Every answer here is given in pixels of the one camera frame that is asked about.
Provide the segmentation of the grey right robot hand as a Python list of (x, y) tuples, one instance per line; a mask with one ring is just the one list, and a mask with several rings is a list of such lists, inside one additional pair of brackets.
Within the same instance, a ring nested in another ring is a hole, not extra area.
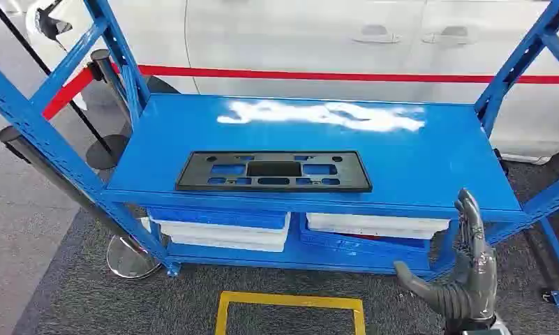
[(459, 213), (460, 249), (455, 270), (460, 276), (446, 284), (431, 284), (415, 276), (403, 261), (395, 261), (398, 281), (448, 320), (489, 321), (495, 316), (497, 260), (486, 241), (476, 199), (465, 188), (454, 203)]

